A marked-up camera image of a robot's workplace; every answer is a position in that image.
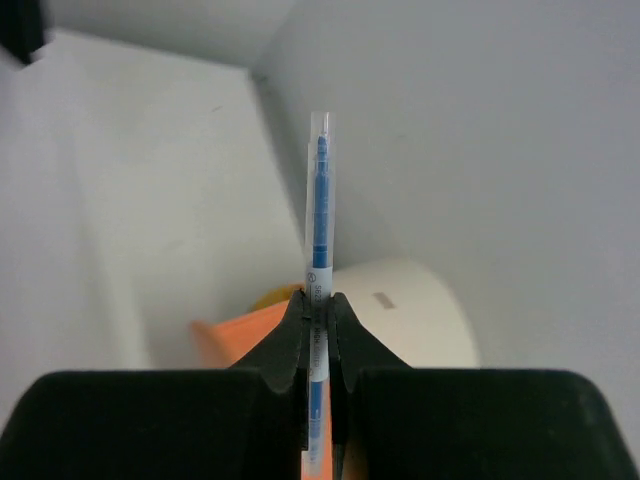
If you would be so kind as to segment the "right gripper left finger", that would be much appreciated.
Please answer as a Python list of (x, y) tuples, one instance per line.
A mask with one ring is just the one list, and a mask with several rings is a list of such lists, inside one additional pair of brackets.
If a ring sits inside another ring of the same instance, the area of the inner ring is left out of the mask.
[(1, 435), (5, 479), (297, 479), (306, 444), (306, 298), (225, 369), (60, 371)]

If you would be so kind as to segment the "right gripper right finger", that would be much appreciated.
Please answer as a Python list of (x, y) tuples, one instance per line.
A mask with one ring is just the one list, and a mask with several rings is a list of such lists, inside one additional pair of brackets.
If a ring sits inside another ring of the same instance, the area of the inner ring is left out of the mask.
[(635, 479), (601, 391), (567, 370), (414, 368), (329, 303), (337, 479)]

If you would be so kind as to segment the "cream three-drawer storage cabinet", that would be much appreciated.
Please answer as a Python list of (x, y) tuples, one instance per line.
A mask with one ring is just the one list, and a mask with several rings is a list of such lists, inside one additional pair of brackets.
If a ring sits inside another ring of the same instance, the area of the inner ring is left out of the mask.
[(393, 448), (405, 450), (415, 420), (403, 421), (406, 396), (364, 377), (413, 367), (475, 368), (468, 320), (449, 288), (417, 263), (387, 259), (334, 276), (329, 313), (331, 386), (324, 394), (320, 466), (303, 462), (310, 443), (309, 300), (297, 285), (268, 293), (248, 314), (191, 330), (203, 364), (230, 367), (252, 389), (226, 425), (242, 479), (355, 479), (373, 475)]

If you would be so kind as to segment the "blue pen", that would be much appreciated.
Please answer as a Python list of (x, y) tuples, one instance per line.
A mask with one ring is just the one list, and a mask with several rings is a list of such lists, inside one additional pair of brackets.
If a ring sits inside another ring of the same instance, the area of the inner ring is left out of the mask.
[(304, 475), (324, 477), (328, 406), (329, 352), (326, 321), (322, 314), (332, 292), (334, 239), (334, 177), (332, 136), (335, 116), (311, 114), (307, 158), (305, 215), (305, 295), (311, 313), (308, 374), (308, 448)]

